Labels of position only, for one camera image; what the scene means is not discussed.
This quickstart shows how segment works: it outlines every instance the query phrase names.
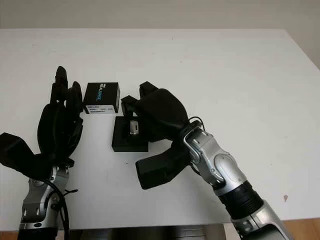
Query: realsense box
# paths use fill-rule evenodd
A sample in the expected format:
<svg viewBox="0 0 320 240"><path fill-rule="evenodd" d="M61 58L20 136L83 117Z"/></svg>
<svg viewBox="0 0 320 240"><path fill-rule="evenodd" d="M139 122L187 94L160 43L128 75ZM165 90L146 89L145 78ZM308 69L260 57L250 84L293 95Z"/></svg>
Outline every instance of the realsense box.
<svg viewBox="0 0 320 240"><path fill-rule="evenodd" d="M115 114L119 110L120 88L117 82L89 82L83 100L87 114Z"/></svg>

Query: label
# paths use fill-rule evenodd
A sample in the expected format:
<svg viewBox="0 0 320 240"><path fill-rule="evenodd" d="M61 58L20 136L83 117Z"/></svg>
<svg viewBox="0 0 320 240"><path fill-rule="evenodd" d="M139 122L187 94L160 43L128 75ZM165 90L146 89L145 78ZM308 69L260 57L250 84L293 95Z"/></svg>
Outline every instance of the label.
<svg viewBox="0 0 320 240"><path fill-rule="evenodd" d="M113 105L86 105L89 114L114 114Z"/></svg>

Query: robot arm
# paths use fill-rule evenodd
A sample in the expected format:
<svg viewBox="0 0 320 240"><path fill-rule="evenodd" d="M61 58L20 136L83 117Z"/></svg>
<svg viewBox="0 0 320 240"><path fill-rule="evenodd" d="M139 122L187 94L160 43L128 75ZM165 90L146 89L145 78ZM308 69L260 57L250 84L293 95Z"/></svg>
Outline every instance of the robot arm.
<svg viewBox="0 0 320 240"><path fill-rule="evenodd" d="M225 205L240 237L293 239L269 204L253 190L233 156L224 151L211 134L195 127L183 142L190 149L191 161L203 180L212 185Z"/></svg>
<svg viewBox="0 0 320 240"><path fill-rule="evenodd" d="M172 141L164 153L135 164L143 189L165 184L186 166L195 165L225 205L242 239L293 239L268 203L253 190L233 156L201 129L199 121L189 121L185 108L169 91L145 82L140 85L140 100L123 98L122 109L128 120L132 115L128 110L137 114L138 124L148 129L144 136L148 141Z"/></svg>
<svg viewBox="0 0 320 240"><path fill-rule="evenodd" d="M18 240L54 240L59 213L65 230L64 239L69 239L69 216L63 192L69 168L74 165L69 156L77 147L83 129L82 111L80 85L73 82L68 88L67 72L59 66L50 103L44 107L38 125L41 153L34 154L18 136L0 135L0 163L29 177Z"/></svg>

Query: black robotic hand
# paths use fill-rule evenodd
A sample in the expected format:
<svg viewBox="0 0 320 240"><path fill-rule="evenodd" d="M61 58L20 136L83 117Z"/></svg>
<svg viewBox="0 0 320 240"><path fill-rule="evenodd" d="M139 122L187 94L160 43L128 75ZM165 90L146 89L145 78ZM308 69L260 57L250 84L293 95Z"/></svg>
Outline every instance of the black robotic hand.
<svg viewBox="0 0 320 240"><path fill-rule="evenodd" d="M35 180L48 179L53 166L73 167L74 161L69 156L80 140L82 111L79 83L73 82L68 89L67 72L59 66L50 103L44 107L38 125L41 153L33 154L22 138L4 132L0 135L0 163Z"/></svg>
<svg viewBox="0 0 320 240"><path fill-rule="evenodd" d="M167 151L135 164L141 187L150 189L170 182L191 164L190 150L183 144L183 137L201 123L190 123L184 106L168 90L144 82L139 91L140 100L132 96L121 100L123 115L130 119L136 113L139 124L145 129L142 137L147 141L172 141Z"/></svg>

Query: wooden floor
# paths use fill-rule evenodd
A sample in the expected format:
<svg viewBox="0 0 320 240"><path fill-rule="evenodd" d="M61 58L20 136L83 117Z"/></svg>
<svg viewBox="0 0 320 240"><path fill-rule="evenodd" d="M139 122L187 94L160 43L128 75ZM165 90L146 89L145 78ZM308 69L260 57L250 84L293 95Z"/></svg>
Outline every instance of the wooden floor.
<svg viewBox="0 0 320 240"><path fill-rule="evenodd" d="M290 220L284 224L295 240L320 240L320 218ZM0 240L17 240L17 233L0 232Z"/></svg>

